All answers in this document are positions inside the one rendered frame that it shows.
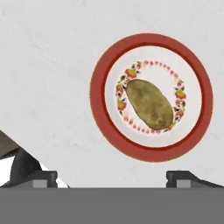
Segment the dark grey stool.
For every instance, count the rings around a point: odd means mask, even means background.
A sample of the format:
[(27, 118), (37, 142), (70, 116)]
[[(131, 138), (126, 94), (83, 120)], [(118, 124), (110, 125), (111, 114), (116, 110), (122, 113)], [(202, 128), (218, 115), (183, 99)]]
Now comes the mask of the dark grey stool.
[(24, 149), (19, 148), (10, 169), (10, 182), (16, 184), (41, 170), (39, 161)]

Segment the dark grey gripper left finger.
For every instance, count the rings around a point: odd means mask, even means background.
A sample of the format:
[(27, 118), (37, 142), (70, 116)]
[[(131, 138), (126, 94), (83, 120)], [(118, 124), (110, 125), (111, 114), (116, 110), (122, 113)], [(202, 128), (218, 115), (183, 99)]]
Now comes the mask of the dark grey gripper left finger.
[(7, 182), (2, 185), (2, 188), (57, 188), (57, 178), (56, 171), (36, 171), (16, 183)]

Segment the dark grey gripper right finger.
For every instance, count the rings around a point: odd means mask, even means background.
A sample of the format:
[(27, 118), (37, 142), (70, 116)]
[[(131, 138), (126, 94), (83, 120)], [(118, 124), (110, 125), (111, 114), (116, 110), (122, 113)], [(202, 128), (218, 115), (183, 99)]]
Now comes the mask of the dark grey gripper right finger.
[(167, 171), (166, 178), (167, 188), (222, 188), (222, 185), (197, 178), (190, 171)]

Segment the red rimmed floral plate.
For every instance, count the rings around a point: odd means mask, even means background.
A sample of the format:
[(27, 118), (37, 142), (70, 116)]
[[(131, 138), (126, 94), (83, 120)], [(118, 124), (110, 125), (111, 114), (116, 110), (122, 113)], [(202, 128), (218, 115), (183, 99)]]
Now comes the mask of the red rimmed floral plate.
[[(140, 46), (160, 46), (184, 59), (194, 71), (200, 85), (202, 105), (199, 119), (190, 133), (172, 145), (160, 148), (134, 143), (113, 124), (106, 109), (104, 90), (109, 70), (126, 52)], [(156, 33), (138, 33), (115, 42), (98, 60), (89, 87), (89, 100), (95, 124), (100, 132), (121, 153), (146, 162), (164, 162), (179, 158), (192, 150), (203, 138), (214, 111), (214, 94), (206, 69), (198, 57), (174, 38)]]

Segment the brown potato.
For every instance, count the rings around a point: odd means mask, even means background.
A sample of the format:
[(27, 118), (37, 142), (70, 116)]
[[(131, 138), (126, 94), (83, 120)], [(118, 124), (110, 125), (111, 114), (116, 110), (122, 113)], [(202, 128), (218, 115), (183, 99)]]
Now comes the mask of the brown potato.
[(172, 124), (172, 105), (154, 84), (146, 80), (131, 80), (126, 94), (138, 117), (149, 128), (163, 130)]

